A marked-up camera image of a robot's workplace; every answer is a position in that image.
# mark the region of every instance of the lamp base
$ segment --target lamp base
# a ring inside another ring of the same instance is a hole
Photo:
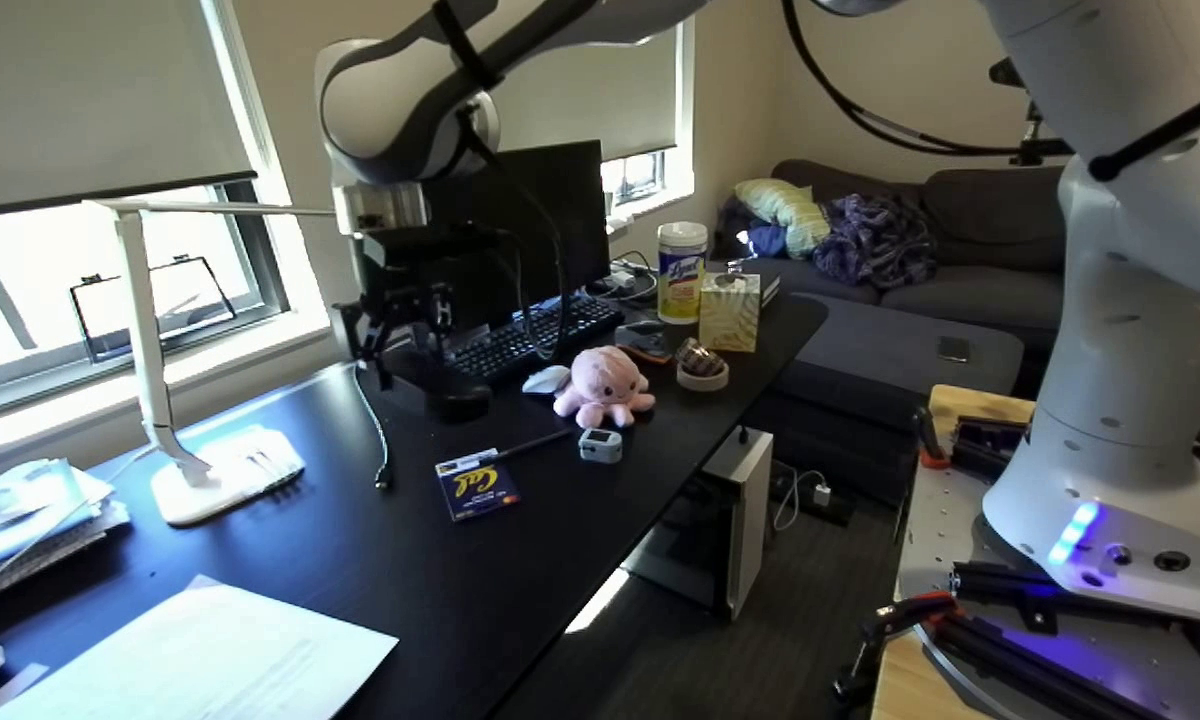
[[[272,427],[246,427],[206,443],[198,455],[173,455],[153,475],[153,495],[165,523],[201,523],[253,495],[266,495],[304,473],[287,436]]]

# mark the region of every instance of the black desk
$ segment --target black desk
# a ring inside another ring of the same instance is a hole
[[[559,420],[499,410],[471,424],[436,424],[413,390],[373,393],[395,454],[395,494],[375,494],[382,449],[349,367],[329,367],[183,432],[198,443],[260,420],[287,432],[307,464],[291,494],[183,531],[165,527],[149,501],[155,455],[103,464],[100,475],[123,470],[131,527],[0,598],[10,664],[60,670],[206,574],[401,635],[349,714],[484,716],[559,641],[819,316],[819,304],[779,297],[762,351],[732,359],[728,393],[692,398],[659,382],[659,410],[627,432],[621,470],[580,464],[572,443],[549,443],[514,462],[524,503],[471,523],[445,517],[436,455],[517,443]]]

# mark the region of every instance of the pillow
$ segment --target pillow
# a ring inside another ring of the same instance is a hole
[[[833,237],[833,225],[818,199],[778,178],[746,181],[732,188],[732,195],[768,225],[788,229],[788,258],[810,258],[818,245]]]

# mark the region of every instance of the white paper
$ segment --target white paper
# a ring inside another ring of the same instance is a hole
[[[0,716],[333,716],[395,635],[198,582]]]

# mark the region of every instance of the floor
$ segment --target floor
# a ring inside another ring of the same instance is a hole
[[[828,681],[851,662],[857,630],[890,587],[886,509],[862,503],[849,523],[801,517],[788,531],[772,531],[742,619],[728,623],[632,582],[588,633],[544,658],[499,716],[857,716],[836,705]]]

